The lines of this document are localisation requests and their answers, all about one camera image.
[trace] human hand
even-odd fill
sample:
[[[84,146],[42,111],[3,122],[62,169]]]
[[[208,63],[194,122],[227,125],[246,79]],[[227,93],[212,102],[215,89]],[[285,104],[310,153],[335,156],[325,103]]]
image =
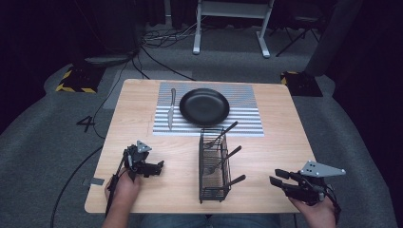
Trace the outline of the human hand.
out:
[[[134,204],[137,196],[140,192],[140,177],[136,177],[133,181],[128,176],[129,170],[123,168],[119,172],[119,181],[115,188],[115,194],[113,195],[112,206],[118,205],[121,209],[125,209],[127,212],[130,211]],[[106,200],[109,199],[110,191],[107,189],[110,185],[110,181],[105,187]]]
[[[300,213],[305,217],[311,228],[332,228],[336,227],[335,207],[329,198],[309,206],[297,199],[288,198]]]

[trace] butter knife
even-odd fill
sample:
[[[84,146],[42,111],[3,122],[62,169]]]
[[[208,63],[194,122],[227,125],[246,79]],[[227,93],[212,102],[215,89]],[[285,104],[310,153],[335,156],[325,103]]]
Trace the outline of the butter knife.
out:
[[[176,89],[172,88],[171,93],[172,93],[172,101],[171,101],[171,107],[169,108],[169,111],[168,111],[168,126],[169,126],[169,130],[172,130],[172,123],[173,123],[173,119],[174,119],[174,107],[175,107]]]

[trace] black wire basket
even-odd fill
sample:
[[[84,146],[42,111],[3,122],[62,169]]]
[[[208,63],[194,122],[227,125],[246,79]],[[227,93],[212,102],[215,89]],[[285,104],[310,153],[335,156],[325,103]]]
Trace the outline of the black wire basket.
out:
[[[222,129],[204,128],[199,143],[199,198],[203,200],[225,200],[231,185],[243,181],[245,176],[231,181],[229,157],[240,150],[240,146],[228,156],[226,136]]]

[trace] black plate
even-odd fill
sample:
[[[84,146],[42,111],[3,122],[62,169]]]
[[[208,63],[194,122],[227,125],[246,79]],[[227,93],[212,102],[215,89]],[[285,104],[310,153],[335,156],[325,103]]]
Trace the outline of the black plate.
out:
[[[193,89],[181,98],[180,111],[192,124],[206,127],[221,123],[228,116],[229,103],[218,91]]]

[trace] white striped mat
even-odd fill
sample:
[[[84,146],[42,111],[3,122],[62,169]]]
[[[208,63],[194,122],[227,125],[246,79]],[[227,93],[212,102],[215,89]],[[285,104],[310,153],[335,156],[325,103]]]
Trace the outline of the white striped mat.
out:
[[[228,117],[219,125],[212,128],[228,127],[235,121],[234,127],[228,136],[264,137],[259,109],[251,85],[234,84],[188,84],[188,83],[161,83],[153,126],[153,135],[180,135],[200,136],[201,129],[188,122],[181,114],[179,103],[184,94],[195,88],[211,88],[221,93],[230,105]],[[176,89],[174,119],[172,130],[168,127],[168,110],[171,105],[171,88]]]

